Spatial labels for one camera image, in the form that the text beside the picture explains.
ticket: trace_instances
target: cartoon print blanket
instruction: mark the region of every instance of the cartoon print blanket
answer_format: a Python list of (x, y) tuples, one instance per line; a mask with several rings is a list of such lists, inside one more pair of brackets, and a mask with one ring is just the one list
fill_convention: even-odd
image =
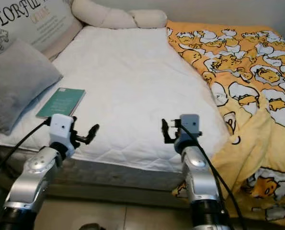
[[(167, 33), (208, 83), (229, 129), (212, 162), (244, 216), (285, 225), (285, 40), (262, 26), (169, 21)], [(227, 207), (236, 216), (229, 197)]]

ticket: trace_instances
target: green book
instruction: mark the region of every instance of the green book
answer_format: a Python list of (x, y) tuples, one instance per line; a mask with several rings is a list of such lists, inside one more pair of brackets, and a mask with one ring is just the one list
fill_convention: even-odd
[(71, 116), (84, 95), (85, 90), (58, 88), (36, 116), (41, 118), (48, 118), (53, 114)]

